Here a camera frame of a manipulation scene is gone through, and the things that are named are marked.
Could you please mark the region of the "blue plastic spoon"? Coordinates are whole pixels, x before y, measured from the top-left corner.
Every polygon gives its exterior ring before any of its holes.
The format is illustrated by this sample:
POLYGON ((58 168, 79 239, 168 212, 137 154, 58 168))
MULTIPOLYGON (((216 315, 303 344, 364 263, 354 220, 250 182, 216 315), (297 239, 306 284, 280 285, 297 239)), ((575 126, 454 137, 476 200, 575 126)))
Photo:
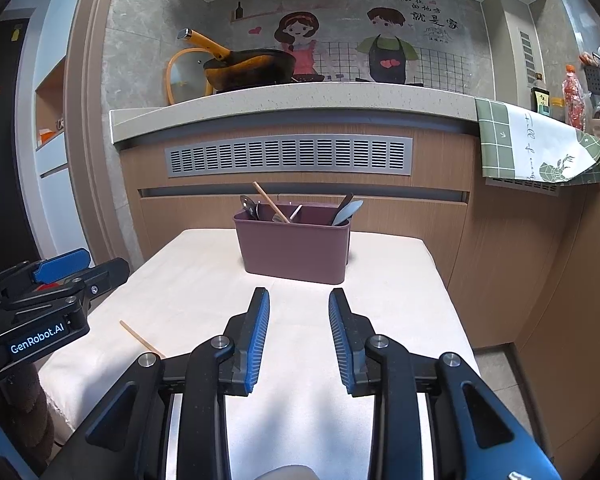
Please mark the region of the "blue plastic spoon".
POLYGON ((341 224, 347 222, 347 220, 349 220, 353 216, 353 214, 356 214, 356 211, 358 211, 358 209, 361 208, 363 204, 364 202, 362 200, 352 200, 352 202, 349 203, 349 205, 345 206, 340 211, 340 214, 338 214, 338 217, 336 218, 337 224, 335 226, 341 226, 341 224))

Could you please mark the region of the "white tablecloth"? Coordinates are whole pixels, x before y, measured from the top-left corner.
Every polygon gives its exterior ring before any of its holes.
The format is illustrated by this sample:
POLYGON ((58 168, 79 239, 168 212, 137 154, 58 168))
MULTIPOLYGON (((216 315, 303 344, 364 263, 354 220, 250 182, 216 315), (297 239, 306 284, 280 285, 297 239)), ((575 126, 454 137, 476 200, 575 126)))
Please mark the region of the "white tablecloth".
POLYGON ((425 243, 353 233, 340 285, 271 278, 245 271, 237 234, 186 230, 88 314, 89 332, 53 352, 39 370, 49 408, 72 430, 141 353, 160 358, 234 346, 237 388, 225 417, 233 479, 256 479, 282 466, 307 466, 318 479, 366 479, 373 395, 353 398, 347 358, 337 353, 332 289, 372 334, 411 354, 458 354, 479 374, 460 316, 425 243))

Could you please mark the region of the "green checked dish towel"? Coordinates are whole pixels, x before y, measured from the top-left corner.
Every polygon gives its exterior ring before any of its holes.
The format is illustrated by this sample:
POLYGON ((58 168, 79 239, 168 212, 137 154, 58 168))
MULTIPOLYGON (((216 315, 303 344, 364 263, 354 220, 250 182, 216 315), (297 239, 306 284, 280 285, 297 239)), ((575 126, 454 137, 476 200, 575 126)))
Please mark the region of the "green checked dish towel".
POLYGON ((475 99, 483 177, 547 185, 600 182, 600 139, 525 108, 475 99))

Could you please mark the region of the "wooden chopstick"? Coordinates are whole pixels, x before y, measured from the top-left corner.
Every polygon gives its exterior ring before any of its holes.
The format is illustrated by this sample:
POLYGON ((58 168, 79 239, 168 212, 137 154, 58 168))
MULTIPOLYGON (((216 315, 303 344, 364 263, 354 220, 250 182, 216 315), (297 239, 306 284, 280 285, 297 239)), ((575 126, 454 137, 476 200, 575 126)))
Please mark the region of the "wooden chopstick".
POLYGON ((150 344, 149 341, 142 338, 136 332, 136 330, 133 330, 132 327, 130 327, 127 323, 125 323, 123 320, 120 320, 119 323, 122 326, 122 328, 124 328, 124 330, 126 330, 126 332, 129 333, 130 336, 132 336, 132 338, 136 339, 143 346, 143 348, 147 349, 148 351, 150 351, 152 353, 155 353, 162 360, 166 359, 166 356, 164 356, 164 354, 160 350, 155 348, 155 346, 153 344, 150 344))
POLYGON ((259 182, 257 181, 253 181, 252 185, 254 186, 254 188, 257 190, 257 193, 259 193, 259 195, 263 198, 263 200, 265 200, 266 203, 268 203, 268 205, 272 208, 272 210, 274 211, 274 214, 277 212, 277 214, 280 214, 281 216, 283 216, 283 218, 285 220, 287 220, 289 223, 291 223, 289 221, 289 219, 286 217, 286 215, 279 209, 279 207, 275 204, 275 202, 269 197, 269 195, 264 191, 264 188, 262 188, 259 185, 259 182))

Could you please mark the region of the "red snack bag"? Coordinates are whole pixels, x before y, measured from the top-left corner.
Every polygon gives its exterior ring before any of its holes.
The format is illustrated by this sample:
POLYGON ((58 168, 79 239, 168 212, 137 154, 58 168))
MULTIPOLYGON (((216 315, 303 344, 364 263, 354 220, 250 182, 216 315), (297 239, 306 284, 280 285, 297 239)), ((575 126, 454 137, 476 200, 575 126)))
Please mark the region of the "red snack bag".
POLYGON ((585 102, 582 86, 576 68, 566 65, 566 76, 562 81, 562 95, 565 101, 566 123, 573 128, 585 130, 585 102))

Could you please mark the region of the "yellow rimmed glass lid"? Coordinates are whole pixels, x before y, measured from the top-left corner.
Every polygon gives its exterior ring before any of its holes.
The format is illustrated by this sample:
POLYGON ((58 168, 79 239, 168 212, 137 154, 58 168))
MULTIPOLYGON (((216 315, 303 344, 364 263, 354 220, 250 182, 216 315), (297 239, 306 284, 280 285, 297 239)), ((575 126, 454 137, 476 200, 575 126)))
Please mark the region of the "yellow rimmed glass lid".
POLYGON ((209 51, 198 47, 179 50, 171 57, 164 74, 166 99, 170 105, 214 93, 203 67, 212 58, 209 51))

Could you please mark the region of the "maroon plastic utensil holder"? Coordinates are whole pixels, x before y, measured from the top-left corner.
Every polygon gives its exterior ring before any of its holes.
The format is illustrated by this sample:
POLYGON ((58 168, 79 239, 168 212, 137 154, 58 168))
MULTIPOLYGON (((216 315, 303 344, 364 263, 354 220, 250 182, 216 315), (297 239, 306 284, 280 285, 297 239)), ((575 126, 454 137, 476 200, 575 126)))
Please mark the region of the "maroon plastic utensil holder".
MULTIPOLYGON (((280 204, 285 214, 294 205, 280 204)), ((244 210, 234 215, 245 271, 288 280, 339 285, 344 281, 351 223, 332 226, 336 207, 304 204, 293 223, 272 221, 274 211, 260 206, 260 219, 252 220, 244 210)))

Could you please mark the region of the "wooden kitchen cabinet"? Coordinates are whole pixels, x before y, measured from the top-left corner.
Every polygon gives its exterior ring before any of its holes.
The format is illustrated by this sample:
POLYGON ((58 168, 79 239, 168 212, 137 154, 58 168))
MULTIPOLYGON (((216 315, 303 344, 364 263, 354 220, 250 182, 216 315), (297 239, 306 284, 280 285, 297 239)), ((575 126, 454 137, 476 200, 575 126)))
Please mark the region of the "wooden kitchen cabinet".
POLYGON ((355 214, 347 289, 399 295, 400 317, 420 349, 437 349, 437 321, 464 327, 469 344, 512 344, 558 471, 600 479, 600 184, 543 194, 483 178, 474 122, 420 114, 301 110, 183 125, 118 141, 132 222, 143 257, 169 285, 167 305, 195 309, 212 327, 254 287, 275 304, 298 282, 245 272, 230 231, 240 188, 262 185, 277 200, 364 200, 355 214), (305 134, 407 136, 408 174, 298 169, 243 174, 169 173, 177 145, 305 134))

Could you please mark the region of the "grey ventilation grille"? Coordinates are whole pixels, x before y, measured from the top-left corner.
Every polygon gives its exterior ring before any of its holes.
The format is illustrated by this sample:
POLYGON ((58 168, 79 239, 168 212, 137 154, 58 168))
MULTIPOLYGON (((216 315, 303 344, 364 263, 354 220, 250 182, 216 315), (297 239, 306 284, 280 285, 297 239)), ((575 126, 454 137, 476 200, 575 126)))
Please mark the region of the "grey ventilation grille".
POLYGON ((164 150, 170 178, 263 172, 410 176, 410 136, 302 133, 197 142, 164 150))

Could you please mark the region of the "cartoon couple wall sticker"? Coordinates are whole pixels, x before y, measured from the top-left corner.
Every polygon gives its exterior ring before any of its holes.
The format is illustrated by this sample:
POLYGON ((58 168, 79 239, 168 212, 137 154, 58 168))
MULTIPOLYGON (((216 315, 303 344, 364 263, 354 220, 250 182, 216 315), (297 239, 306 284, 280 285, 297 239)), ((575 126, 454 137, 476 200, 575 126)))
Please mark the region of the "cartoon couple wall sticker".
POLYGON ((357 81, 468 91, 470 62, 452 44, 463 35, 458 18, 437 0, 283 0, 231 11, 240 47, 291 55, 294 82, 357 81))

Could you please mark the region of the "light wooden spoon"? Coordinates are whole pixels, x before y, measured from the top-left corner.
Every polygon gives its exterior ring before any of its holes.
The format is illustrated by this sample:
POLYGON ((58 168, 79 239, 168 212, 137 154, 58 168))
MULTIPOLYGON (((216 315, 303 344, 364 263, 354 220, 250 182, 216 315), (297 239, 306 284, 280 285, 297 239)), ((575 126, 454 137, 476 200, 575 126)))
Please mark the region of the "light wooden spoon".
POLYGON ((341 203, 339 204, 338 208, 336 209, 335 215, 333 216, 332 220, 331 220, 331 224, 333 226, 335 226, 337 224, 336 222, 336 218, 338 217, 338 214, 340 214, 340 211, 347 205, 349 205, 349 203, 352 202, 354 195, 352 193, 347 193, 346 196, 344 196, 343 200, 341 200, 341 203))

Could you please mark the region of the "white plastic spoon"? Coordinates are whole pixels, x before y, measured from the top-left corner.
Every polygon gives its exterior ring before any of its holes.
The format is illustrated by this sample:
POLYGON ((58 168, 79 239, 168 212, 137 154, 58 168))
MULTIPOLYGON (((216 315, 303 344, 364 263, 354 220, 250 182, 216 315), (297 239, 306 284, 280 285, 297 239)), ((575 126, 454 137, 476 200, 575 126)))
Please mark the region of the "white plastic spoon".
POLYGON ((302 207, 303 207, 303 205, 300 204, 294 208, 294 211, 292 211, 292 214, 288 217, 288 219, 291 223, 293 223, 295 221, 295 219, 298 218, 298 215, 301 212, 302 207))

